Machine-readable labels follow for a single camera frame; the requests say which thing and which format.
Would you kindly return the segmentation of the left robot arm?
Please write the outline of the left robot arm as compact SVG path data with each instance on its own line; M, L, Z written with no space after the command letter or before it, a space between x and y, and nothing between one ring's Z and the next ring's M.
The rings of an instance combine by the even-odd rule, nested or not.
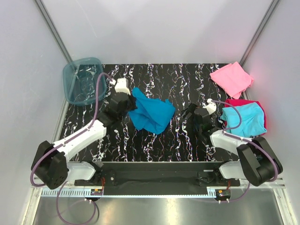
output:
M93 142L103 139L129 111L136 109L135 102L136 98L130 94L115 93L106 108L86 126L54 143L40 143L31 166L31 184L39 186L33 180L37 176L42 181L41 186L49 189L56 189L66 181L97 185L101 181L100 166L93 162L73 162L71 159Z

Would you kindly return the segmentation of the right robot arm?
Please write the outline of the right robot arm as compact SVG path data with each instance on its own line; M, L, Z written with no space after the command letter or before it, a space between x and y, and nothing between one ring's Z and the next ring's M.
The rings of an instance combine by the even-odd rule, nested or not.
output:
M214 126L210 116L217 110L217 103L212 99L208 99L208 104L202 107L191 103L181 114L193 126L201 142L239 157L238 161L220 165L213 173L214 183L223 186L230 179L242 179L258 187L265 182L274 182L283 172L283 166L267 140L262 136L241 137L229 133L227 128Z

